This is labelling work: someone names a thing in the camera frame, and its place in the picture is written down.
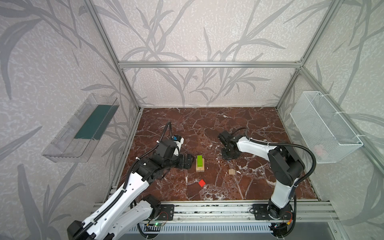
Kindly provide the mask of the green block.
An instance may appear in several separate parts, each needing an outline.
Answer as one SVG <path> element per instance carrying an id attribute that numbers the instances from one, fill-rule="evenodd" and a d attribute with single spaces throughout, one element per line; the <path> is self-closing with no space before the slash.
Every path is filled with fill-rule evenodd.
<path id="1" fill-rule="evenodd" d="M 203 165 L 204 165 L 203 156 L 201 155 L 197 156 L 197 168 L 202 168 Z"/>

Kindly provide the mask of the wood block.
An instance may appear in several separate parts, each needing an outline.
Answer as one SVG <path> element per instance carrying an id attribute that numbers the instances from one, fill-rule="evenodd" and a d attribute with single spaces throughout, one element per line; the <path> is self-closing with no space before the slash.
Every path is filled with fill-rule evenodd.
<path id="1" fill-rule="evenodd" d="M 204 172 L 204 171 L 205 171 L 205 160 L 202 168 L 197 168 L 197 162 L 196 162 L 196 172 Z"/>

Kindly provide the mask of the red block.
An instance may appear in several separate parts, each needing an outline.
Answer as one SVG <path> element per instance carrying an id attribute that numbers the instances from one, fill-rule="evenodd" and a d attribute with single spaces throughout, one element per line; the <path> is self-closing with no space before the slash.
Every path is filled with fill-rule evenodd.
<path id="1" fill-rule="evenodd" d="M 200 181 L 199 181 L 199 185 L 200 185 L 201 187 L 203 187 L 205 184 L 206 184 L 206 182 L 205 182 L 204 180 L 200 180 Z"/>

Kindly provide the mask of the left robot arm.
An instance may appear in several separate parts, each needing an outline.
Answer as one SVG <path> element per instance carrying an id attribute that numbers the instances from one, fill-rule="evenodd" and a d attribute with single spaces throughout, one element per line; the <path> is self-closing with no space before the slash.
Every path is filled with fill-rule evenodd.
<path id="1" fill-rule="evenodd" d="M 137 158 L 124 184 L 84 221 L 74 221 L 67 229 L 70 240 L 117 240 L 142 221 L 165 221 L 170 214 L 161 210 L 161 202 L 147 195 L 135 199 L 170 169 L 191 168 L 194 157 L 180 152 L 184 138 L 179 135 L 161 140 L 152 153 Z"/>

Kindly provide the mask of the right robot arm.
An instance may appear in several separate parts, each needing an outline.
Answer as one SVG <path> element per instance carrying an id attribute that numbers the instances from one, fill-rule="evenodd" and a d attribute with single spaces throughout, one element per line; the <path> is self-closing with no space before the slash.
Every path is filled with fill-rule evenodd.
<path id="1" fill-rule="evenodd" d="M 224 145 L 222 157 L 225 160 L 233 160 L 242 153 L 248 153 L 270 163 L 276 178 L 274 192 L 269 200 L 270 212 L 283 210 L 293 198 L 294 190 L 307 178 L 303 174 L 305 164 L 294 149 L 300 146 L 258 141 L 245 135 L 234 136 L 228 131 L 220 133 L 218 139 Z"/>

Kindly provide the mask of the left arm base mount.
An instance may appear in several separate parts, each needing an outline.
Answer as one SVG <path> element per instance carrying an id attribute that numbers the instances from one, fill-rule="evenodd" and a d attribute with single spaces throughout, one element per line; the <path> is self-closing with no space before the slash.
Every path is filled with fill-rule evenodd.
<path id="1" fill-rule="evenodd" d="M 161 204 L 153 209 L 150 216 L 151 220 L 155 221 L 172 221 L 175 214 L 175 205 Z"/>

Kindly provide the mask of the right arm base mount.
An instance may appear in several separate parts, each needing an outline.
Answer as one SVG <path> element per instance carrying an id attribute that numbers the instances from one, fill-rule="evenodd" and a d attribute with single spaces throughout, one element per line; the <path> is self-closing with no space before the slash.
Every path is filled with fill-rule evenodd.
<path id="1" fill-rule="evenodd" d="M 290 204 L 283 209 L 269 204 L 253 204 L 249 212 L 254 215 L 255 220 L 288 221 L 292 219 L 294 210 Z"/>

